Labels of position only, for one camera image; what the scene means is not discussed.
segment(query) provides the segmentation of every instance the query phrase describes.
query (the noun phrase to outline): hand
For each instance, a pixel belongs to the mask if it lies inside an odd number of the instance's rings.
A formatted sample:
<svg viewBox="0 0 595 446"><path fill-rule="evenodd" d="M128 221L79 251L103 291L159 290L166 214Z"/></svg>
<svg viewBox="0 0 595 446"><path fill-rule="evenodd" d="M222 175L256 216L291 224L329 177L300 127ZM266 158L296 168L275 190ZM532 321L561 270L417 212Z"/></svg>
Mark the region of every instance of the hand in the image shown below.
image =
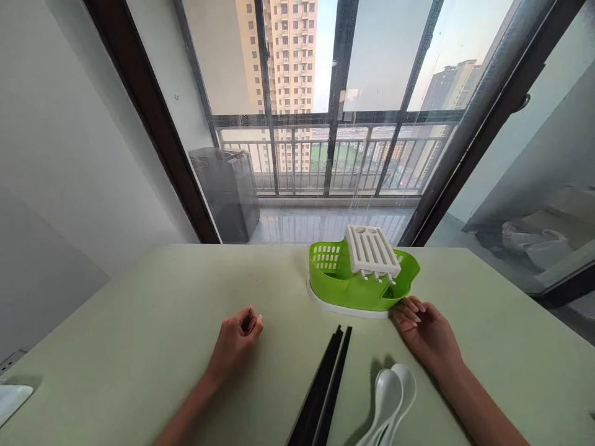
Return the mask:
<svg viewBox="0 0 595 446"><path fill-rule="evenodd" d="M401 300L390 316L409 348L435 377L464 367L451 326L434 305L411 296Z"/></svg>
<svg viewBox="0 0 595 446"><path fill-rule="evenodd" d="M257 317L251 305L225 319L205 376L217 384L226 381L250 356L262 329L262 315Z"/></svg>

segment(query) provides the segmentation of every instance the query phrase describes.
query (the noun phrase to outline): sky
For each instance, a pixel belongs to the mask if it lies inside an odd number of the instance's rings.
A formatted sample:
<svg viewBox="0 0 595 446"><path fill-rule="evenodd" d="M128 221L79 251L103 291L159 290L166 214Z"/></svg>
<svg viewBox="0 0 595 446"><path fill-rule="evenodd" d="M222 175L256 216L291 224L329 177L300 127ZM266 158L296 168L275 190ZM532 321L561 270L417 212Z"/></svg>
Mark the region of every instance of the sky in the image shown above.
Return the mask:
<svg viewBox="0 0 595 446"><path fill-rule="evenodd" d="M445 0L409 110L421 108L434 73L467 59L483 62L512 2ZM431 0L359 0L347 82L348 89L361 90L359 110L399 109L430 4ZM328 110L336 14L337 0L319 0L315 113Z"/></svg>

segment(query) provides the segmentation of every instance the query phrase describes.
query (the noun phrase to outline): table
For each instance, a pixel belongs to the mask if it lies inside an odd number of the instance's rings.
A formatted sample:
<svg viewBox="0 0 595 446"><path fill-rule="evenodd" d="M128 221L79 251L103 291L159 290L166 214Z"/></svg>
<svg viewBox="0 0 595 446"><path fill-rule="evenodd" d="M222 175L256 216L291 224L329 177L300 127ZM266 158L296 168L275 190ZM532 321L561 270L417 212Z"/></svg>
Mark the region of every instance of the table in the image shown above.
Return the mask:
<svg viewBox="0 0 595 446"><path fill-rule="evenodd" d="M465 361L535 445L592 445L595 349L464 248L409 248L412 292L451 321ZM245 372L201 422L197 444L283 445L338 324L353 335L329 445L353 445L372 419L377 371L398 361L418 382L395 444L468 444L389 320L321 310L306 292L307 248L171 245L114 279L3 382L35 393L0 444L148 444L204 371L221 321L248 304L265 329Z"/></svg>

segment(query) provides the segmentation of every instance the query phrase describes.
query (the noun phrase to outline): spoon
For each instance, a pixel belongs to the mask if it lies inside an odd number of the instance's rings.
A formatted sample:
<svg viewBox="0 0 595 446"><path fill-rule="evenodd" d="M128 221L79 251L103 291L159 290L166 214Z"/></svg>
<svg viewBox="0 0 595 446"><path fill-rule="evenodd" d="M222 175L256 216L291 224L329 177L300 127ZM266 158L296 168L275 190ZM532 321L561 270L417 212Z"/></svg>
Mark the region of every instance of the spoon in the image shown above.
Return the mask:
<svg viewBox="0 0 595 446"><path fill-rule="evenodd" d="M415 376L406 365L403 364L395 364L390 368L393 372L395 372L403 385L403 403L401 404L399 410L391 417L389 421L389 426L386 429L386 433L382 437L382 441L380 442L379 446L390 446L392 445L392 441L397 433L397 428L401 423L403 417L409 412L413 404L413 400L415 400L415 395L417 394L417 383L415 382Z"/></svg>
<svg viewBox="0 0 595 446"><path fill-rule="evenodd" d="M390 369L382 369L378 373L374 392L374 420L357 446L376 446L403 402L403 385L399 375Z"/></svg>

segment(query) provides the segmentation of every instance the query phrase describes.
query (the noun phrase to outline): black chopsticks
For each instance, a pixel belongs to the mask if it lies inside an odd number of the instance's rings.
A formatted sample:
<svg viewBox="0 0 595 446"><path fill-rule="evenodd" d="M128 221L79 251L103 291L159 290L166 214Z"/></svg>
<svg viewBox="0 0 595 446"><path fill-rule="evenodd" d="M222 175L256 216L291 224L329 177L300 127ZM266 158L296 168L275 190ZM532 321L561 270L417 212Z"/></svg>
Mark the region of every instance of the black chopsticks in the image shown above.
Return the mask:
<svg viewBox="0 0 595 446"><path fill-rule="evenodd" d="M288 446L326 444L351 338L351 327L347 328L345 340L341 346L342 338L343 332L339 325L337 331L330 337L289 438Z"/></svg>

